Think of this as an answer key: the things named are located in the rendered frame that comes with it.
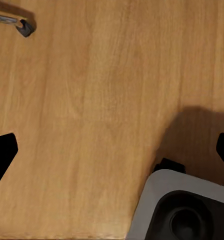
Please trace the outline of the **swivel chair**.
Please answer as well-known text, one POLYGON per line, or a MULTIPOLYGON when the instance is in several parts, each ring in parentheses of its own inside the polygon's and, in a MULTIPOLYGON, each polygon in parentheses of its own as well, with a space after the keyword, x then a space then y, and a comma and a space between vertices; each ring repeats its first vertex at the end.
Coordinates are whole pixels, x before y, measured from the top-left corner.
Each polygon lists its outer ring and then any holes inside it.
POLYGON ((9 25, 15 25, 16 29, 24 36, 26 37, 29 32, 32 32, 32 27, 27 23, 25 19, 16 19, 13 17, 8 17, 4 15, 0 15, 0 23, 5 23, 9 25))

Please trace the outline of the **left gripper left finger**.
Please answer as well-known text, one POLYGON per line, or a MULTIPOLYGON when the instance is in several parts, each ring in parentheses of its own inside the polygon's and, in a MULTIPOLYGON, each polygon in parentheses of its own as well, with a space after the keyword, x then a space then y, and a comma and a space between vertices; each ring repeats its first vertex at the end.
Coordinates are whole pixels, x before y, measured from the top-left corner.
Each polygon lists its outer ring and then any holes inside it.
POLYGON ((0 136, 0 181, 18 153, 16 137, 13 133, 0 136))

